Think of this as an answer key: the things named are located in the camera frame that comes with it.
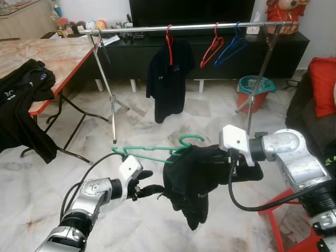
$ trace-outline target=marble table top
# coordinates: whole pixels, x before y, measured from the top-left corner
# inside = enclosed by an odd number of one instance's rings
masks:
[[[0,78],[5,77],[29,59],[40,60],[53,71],[56,82],[51,88],[57,95],[91,54],[87,37],[30,39],[0,42]],[[40,114],[50,100],[33,102],[29,113]]]

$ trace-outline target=red hanger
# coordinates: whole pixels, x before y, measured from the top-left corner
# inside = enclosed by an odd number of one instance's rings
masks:
[[[170,56],[170,66],[173,65],[173,53],[172,53],[172,45],[173,45],[173,41],[174,38],[171,34],[169,34],[169,28],[172,25],[168,25],[167,26],[167,30],[166,30],[166,40],[167,40],[167,44],[168,44],[168,49],[169,49],[169,56]]]
[[[200,68],[204,67],[208,61],[218,52],[218,50],[221,49],[221,47],[224,45],[224,39],[222,37],[218,37],[217,35],[217,25],[219,23],[217,22],[215,24],[215,38],[214,40],[212,41],[212,44],[210,45],[210,47],[208,48],[208,50],[205,52],[204,56],[203,56],[203,59],[201,61],[201,64],[200,64]]]

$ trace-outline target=black cabinet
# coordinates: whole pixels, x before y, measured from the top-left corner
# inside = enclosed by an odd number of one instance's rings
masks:
[[[222,35],[225,45],[230,44],[234,35]],[[192,48],[196,68],[188,75],[188,79],[225,79],[241,78],[246,75],[258,75],[263,64],[268,46],[264,34],[245,35],[248,45],[219,67],[214,67],[217,55],[204,68],[200,62],[213,40],[213,35],[206,36],[174,36],[174,39],[187,40]],[[164,37],[145,37],[134,41],[115,42],[106,47],[112,63],[108,66],[105,55],[100,51],[99,57],[109,79],[146,79],[150,60],[165,43]],[[268,78],[291,78],[301,60],[309,40],[301,33],[280,35],[274,52],[265,72]],[[93,55],[79,70],[92,79],[101,79]]]

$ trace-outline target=blue hanger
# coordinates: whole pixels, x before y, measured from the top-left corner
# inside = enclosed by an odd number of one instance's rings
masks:
[[[218,56],[218,59],[216,59],[215,61],[215,67],[218,67],[219,65],[223,64],[226,60],[228,60],[234,54],[238,53],[240,50],[242,50],[243,48],[247,46],[247,43],[248,43],[247,40],[239,35],[239,29],[238,29],[239,23],[240,22],[237,22],[236,27],[235,27],[236,36],[232,39],[230,45],[228,45],[222,51],[222,53]],[[221,60],[223,54],[227,52],[228,50],[231,50],[233,52],[230,55],[228,55],[226,58]]]
[[[181,154],[173,152],[173,151],[179,151],[179,150],[182,150],[182,149],[187,149],[191,146],[190,143],[183,142],[183,139],[185,139],[185,138],[197,138],[197,139],[200,139],[202,142],[205,141],[205,139],[200,135],[187,134],[187,135],[181,136],[178,139],[179,143],[182,146],[177,147],[177,148],[158,147],[158,146],[157,147],[152,147],[152,148],[147,148],[147,147],[143,147],[143,146],[125,146],[125,147],[123,147],[123,151],[118,151],[118,147],[112,147],[112,151],[115,152],[115,153],[123,154],[123,155],[132,155],[132,156],[136,156],[136,157],[142,158],[142,159],[149,159],[149,160],[153,160],[153,161],[172,164],[173,163],[172,161],[156,159],[156,158],[153,158],[153,157],[139,155],[139,154],[132,154],[132,153],[127,152],[127,150],[144,150],[144,151],[166,150],[166,151],[169,151],[169,154],[172,155],[172,156],[181,156]]]

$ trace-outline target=clothing rack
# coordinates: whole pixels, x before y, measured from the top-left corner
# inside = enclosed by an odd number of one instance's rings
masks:
[[[264,32],[266,34],[266,43],[268,45],[268,50],[264,59],[264,62],[262,63],[262,67],[260,70],[260,73],[258,75],[258,78],[256,80],[256,85],[254,87],[254,90],[249,95],[248,99],[238,108],[236,109],[236,112],[240,112],[245,106],[249,104],[249,110],[248,110],[248,120],[247,120],[247,134],[250,134],[250,128],[251,128],[251,120],[252,120],[252,111],[253,111],[253,105],[255,102],[255,95],[259,89],[261,80],[263,78],[263,75],[265,73],[265,70],[267,68],[269,59],[272,55],[273,49],[275,47],[275,44],[277,42],[277,39],[279,37],[280,30],[283,26],[286,25],[292,25],[292,22],[286,21],[286,22],[255,22],[255,23],[228,23],[228,24],[217,24],[217,29],[225,29],[225,28],[235,28],[235,27],[263,27]],[[272,37],[267,35],[266,27],[267,26],[275,26],[275,33]],[[83,30],[80,31],[81,34],[87,34],[88,38],[92,44],[93,47],[93,54],[97,61],[98,68],[100,70],[101,76],[103,78],[103,82],[105,84],[105,87],[109,93],[110,96],[110,102],[111,102],[111,110],[112,110],[112,135],[113,135],[113,143],[117,142],[116,137],[116,126],[114,122],[114,103],[118,103],[122,107],[129,110],[130,108],[124,105],[121,101],[119,101],[116,96],[111,92],[110,87],[108,85],[105,73],[102,69],[101,62],[98,57],[98,44],[95,43],[93,39],[93,35],[100,35],[99,41],[101,40],[101,34],[103,33],[135,33],[135,32],[155,32],[155,31],[167,31],[167,30],[202,30],[202,29],[214,29],[215,24],[205,24],[205,25],[175,25],[175,26],[154,26],[154,27],[134,27],[134,28],[120,28],[120,29],[104,29],[104,30]]]

